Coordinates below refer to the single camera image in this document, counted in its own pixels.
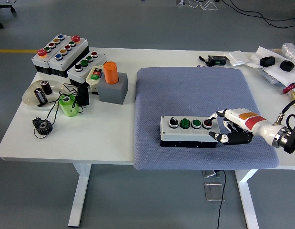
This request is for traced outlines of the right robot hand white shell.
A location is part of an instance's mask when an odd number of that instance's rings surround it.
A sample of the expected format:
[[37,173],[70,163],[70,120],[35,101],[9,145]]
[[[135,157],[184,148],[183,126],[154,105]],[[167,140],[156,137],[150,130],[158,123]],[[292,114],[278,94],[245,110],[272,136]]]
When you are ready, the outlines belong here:
[[224,145],[241,145],[251,142],[253,136],[261,136],[269,145],[278,148],[282,125],[274,125],[257,113],[244,108],[225,109],[212,114],[207,123],[223,117],[228,134],[209,132],[209,135]]

